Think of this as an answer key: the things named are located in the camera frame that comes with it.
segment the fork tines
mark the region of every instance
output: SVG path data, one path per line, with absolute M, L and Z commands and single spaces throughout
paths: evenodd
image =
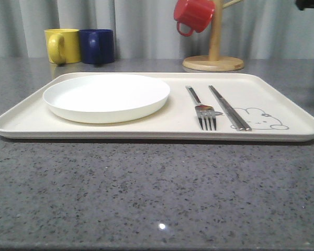
M 216 117 L 214 109 L 208 106 L 196 106 L 197 117 L 202 130 L 216 130 Z

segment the mug handle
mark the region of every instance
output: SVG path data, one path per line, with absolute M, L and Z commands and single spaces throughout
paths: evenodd
M 65 55 L 61 54 L 63 44 L 64 36 L 59 33 L 51 35 L 48 41 L 49 57 L 55 64 L 63 64 L 66 61 Z
M 178 31 L 181 35 L 183 35 L 183 36 L 185 36 L 185 37 L 189 37 L 190 35 L 192 35 L 194 29 L 191 28 L 188 33 L 183 33 L 183 32 L 180 31 L 180 24 L 181 24 L 181 22 L 177 22 L 177 31 Z
M 99 40 L 99 36 L 97 33 L 91 33 L 88 36 L 88 43 L 89 43 L 89 48 L 90 54 L 95 62 L 100 61 L 100 58 L 102 56 L 101 54 L 101 44 Z

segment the white plate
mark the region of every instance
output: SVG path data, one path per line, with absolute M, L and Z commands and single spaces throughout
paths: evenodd
M 132 74 L 78 77 L 49 87 L 43 99 L 56 115 L 84 123 L 139 119 L 162 108 L 170 87 L 160 79 Z

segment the curtain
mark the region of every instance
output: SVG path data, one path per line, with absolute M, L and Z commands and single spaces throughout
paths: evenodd
M 47 56 L 44 30 L 114 31 L 117 58 L 207 55 L 210 27 L 183 37 L 177 0 L 0 0 L 0 56 Z M 294 0 L 244 0 L 223 10 L 221 55 L 242 59 L 314 59 L 314 9 Z

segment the red mug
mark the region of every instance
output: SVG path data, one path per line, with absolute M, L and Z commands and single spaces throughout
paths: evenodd
M 215 4 L 211 0 L 178 0 L 173 17 L 177 21 L 177 30 L 183 36 L 192 35 L 193 31 L 202 32 L 209 25 Z M 180 31 L 180 24 L 190 27 L 188 33 Z

